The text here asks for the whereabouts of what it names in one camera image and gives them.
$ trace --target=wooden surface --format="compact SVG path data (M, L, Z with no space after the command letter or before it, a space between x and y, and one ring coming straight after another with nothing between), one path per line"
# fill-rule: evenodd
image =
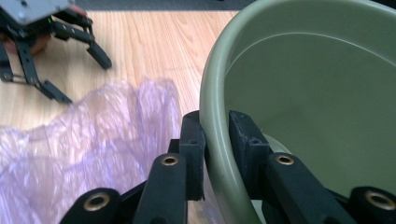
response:
M174 80L180 110L198 109L202 73L209 51L235 11L89 11L96 41L113 62L103 70L87 45L52 39L35 56L40 80L48 79L73 101L107 82L127 79L135 87L143 77ZM14 74L18 56L8 54ZM30 130L49 123L67 105L49 100L33 87L0 83L0 125Z

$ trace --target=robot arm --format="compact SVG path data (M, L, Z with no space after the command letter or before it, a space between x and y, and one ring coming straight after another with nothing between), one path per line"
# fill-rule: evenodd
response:
M89 45L87 51L102 68L111 67L110 59L95 42L92 20L70 10L72 3L69 0L0 0L0 32L14 41L23 69L23 75L13 74L7 52L0 43L0 78L3 82L34 86L50 99L60 103L72 102L52 83L38 78L30 47L38 35L43 34L54 35L64 41L74 38L86 43Z

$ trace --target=black plastic bracket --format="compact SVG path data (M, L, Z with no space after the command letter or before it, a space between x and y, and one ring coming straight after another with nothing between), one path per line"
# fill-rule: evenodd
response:
M38 85L38 75L35 70L35 62L33 56L30 53L30 45L24 41L18 39L14 40L15 46L17 47L18 57L20 58L23 73L25 74L26 83L28 85Z
M179 154L187 160L187 198L199 201L204 195L205 133L199 121L199 111L183 117Z
M273 153L265 171L291 223L356 223L297 157Z
M60 11L58 13L55 13L53 16L69 24L75 24L77 26L80 26L84 30L86 28L92 28L93 21L90 18L82 16L71 9Z
M230 111L229 133L233 156L252 200L262 199L261 171L266 158L273 153L253 119L241 112Z
M9 58L2 42L0 42L0 78L4 82L14 79L11 64L9 63Z
M121 195L120 217L117 218L118 222L115 223L128 223L134 219L134 214L139 205L145 186L146 181Z
M120 195L114 189L93 189L80 196L64 215L61 224L115 223Z
M96 44L96 42L91 42L87 51L103 69L107 69L112 66L111 60L107 57L105 51L98 44Z
M59 21L54 21L52 24L52 28L53 28L53 33L55 34L55 37L62 39L62 40L68 40L69 38L74 38L78 41L81 41L81 42L87 43L87 44L94 41L93 35L90 35L84 31L74 28L71 25L67 25L67 24L61 23Z
M134 223L187 223L187 163L176 153L155 159Z
M349 213L359 223L396 223L396 196L382 189L355 188L347 206Z
M44 83L40 82L38 89L45 94L50 99L55 99L59 103L69 104L72 103L63 92L61 92L56 86L50 83L48 80L44 81Z

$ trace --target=crumpled plastic bag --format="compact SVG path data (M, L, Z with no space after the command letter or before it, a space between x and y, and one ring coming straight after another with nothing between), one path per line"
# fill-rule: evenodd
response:
M107 84L29 132L0 128L0 223L59 223L91 189L124 193L147 179L180 122L177 89L162 79Z

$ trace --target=metal screw hole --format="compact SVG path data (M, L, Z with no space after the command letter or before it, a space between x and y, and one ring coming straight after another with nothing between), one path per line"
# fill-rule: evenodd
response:
M261 141L259 139L252 139L250 140L251 144L259 144Z
M395 210L396 203L386 195L374 191L367 191L364 194L366 200L372 205L384 210Z
M91 195L84 203L84 209L89 212L97 211L105 207L110 202L108 194L99 192Z
M294 164L294 159L292 159L292 158L290 158L288 156L284 156L284 155L277 156L276 160L277 160L277 162L279 162L280 164L283 164L283 165L292 165L292 164Z
M161 163L162 163L163 165L166 165L166 166L172 166L172 165L175 165L176 163L178 163L178 158L172 157L172 156L170 156L170 157L165 157L165 158L163 158L163 159L161 160Z
M3 77L4 77L4 79L6 80L6 81L10 81L12 78L11 78L11 75L9 74L9 73L4 73L3 74Z

